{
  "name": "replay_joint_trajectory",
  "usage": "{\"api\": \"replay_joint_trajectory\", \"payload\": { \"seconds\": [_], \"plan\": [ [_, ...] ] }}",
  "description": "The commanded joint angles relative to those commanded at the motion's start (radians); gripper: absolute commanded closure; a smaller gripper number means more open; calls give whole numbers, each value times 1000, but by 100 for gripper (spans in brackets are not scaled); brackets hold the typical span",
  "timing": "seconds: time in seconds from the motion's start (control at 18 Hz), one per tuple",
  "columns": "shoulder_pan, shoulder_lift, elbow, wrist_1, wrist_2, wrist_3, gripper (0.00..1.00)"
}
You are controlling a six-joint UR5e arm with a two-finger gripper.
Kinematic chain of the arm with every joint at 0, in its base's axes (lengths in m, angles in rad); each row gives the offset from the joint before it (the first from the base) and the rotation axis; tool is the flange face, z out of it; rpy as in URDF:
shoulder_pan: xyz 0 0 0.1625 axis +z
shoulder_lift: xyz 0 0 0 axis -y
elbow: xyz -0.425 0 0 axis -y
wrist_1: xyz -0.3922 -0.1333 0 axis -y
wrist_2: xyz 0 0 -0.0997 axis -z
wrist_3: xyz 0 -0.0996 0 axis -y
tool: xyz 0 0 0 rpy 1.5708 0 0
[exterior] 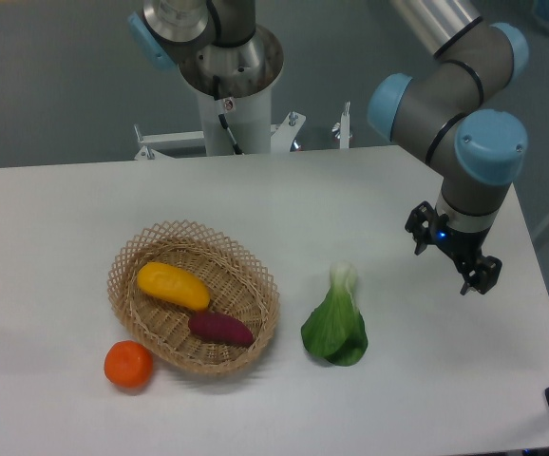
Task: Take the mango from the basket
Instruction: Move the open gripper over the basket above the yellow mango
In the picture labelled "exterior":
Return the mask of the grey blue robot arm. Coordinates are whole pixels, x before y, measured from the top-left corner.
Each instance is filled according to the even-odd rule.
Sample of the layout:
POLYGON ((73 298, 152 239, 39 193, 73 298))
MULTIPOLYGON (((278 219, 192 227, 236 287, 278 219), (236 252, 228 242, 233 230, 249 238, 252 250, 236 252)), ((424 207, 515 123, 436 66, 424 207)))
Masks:
MULTIPOLYGON (((435 204, 413 209, 405 228, 417 252, 449 257, 464 290, 485 294, 501 262, 483 242, 522 168, 528 137, 514 116, 484 107, 525 68, 522 33, 487 25, 468 1, 397 1, 395 9, 437 61, 424 80, 388 76, 368 103, 369 125, 443 179, 435 204)), ((177 68, 195 92, 209 155, 285 153, 299 123, 271 125, 281 74, 278 39, 256 22, 252 1, 146 1, 127 20, 143 54, 177 68)))

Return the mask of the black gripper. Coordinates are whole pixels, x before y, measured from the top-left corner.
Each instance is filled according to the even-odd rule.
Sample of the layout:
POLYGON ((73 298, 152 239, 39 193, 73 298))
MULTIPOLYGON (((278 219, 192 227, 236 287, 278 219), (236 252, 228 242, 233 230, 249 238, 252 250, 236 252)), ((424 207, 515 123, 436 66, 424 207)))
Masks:
POLYGON ((438 215, 427 201, 410 212, 405 230, 415 243, 416 256, 435 245, 452 260, 464 279, 461 295, 469 291, 485 295, 498 283, 502 262, 494 256, 485 256, 482 251, 487 230, 475 233, 456 230, 449 225, 448 215, 438 215))

